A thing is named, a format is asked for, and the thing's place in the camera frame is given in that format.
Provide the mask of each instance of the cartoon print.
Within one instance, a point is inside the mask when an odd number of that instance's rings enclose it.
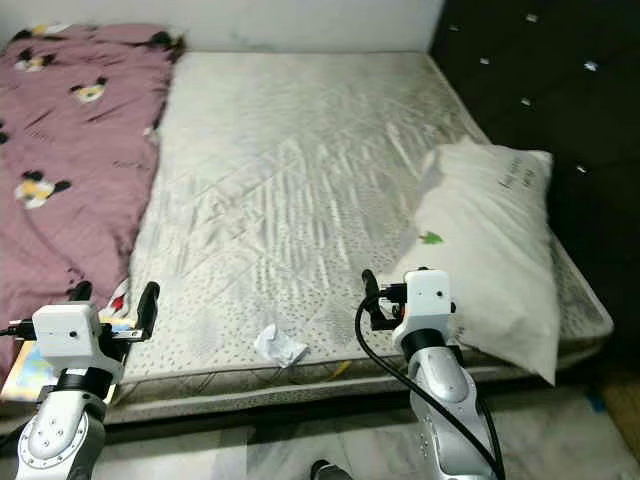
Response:
[[[147,127],[142,134],[153,144],[158,145],[160,143],[160,136],[155,127]]]
[[[71,187],[71,182],[61,180],[57,183],[50,183],[43,180],[44,174],[41,171],[27,171],[22,174],[22,182],[16,187],[15,194],[18,200],[22,200],[24,207],[38,208],[47,203],[47,200],[54,194]]]
[[[149,39],[149,45],[152,47],[164,47],[166,50],[170,49],[174,44],[174,40],[167,32],[158,32],[151,36]]]
[[[3,128],[4,122],[0,120],[0,145],[5,144],[9,141],[9,134],[1,131]]]
[[[94,85],[75,85],[69,89],[75,97],[82,103],[90,103],[98,100],[105,90],[107,79],[105,77],[98,77]]]
[[[15,40],[23,40],[25,38],[32,38],[34,36],[46,36],[46,35],[56,35],[65,31],[67,28],[71,26],[70,23],[55,23],[52,25],[37,25],[31,29],[20,30],[16,33],[11,41]]]
[[[124,318],[129,313],[129,279],[125,278],[115,289],[107,306],[100,310],[100,316]]]
[[[43,55],[41,57],[34,57],[33,50],[30,48],[24,49],[18,55],[18,62],[14,65],[16,70],[23,72],[40,72],[44,67],[53,63],[56,59],[55,55]]]

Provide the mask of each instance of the white wall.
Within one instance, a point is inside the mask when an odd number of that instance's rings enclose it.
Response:
[[[194,50],[426,50],[444,0],[0,0],[0,44],[42,23],[148,22]]]

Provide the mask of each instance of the crumpled tissue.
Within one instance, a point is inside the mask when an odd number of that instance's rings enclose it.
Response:
[[[289,335],[278,330],[275,323],[267,326],[258,335],[253,346],[260,356],[276,362],[282,368],[296,362],[307,349],[307,344],[296,342]]]

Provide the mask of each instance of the colorful book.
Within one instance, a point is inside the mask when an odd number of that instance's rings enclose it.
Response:
[[[128,318],[101,317],[100,321],[110,323],[113,331],[135,327],[135,320]],[[2,388],[0,400],[36,402],[42,387],[55,385],[57,382],[58,377],[55,376],[53,367],[40,355],[38,342],[24,342]],[[114,386],[112,385],[105,400],[106,403],[111,400],[113,391]]]

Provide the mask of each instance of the pink blanket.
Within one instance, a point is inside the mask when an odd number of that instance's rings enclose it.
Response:
[[[174,55],[161,30],[21,32],[0,57],[0,329],[83,279],[98,308],[126,313]],[[14,355],[0,337],[0,384]]]

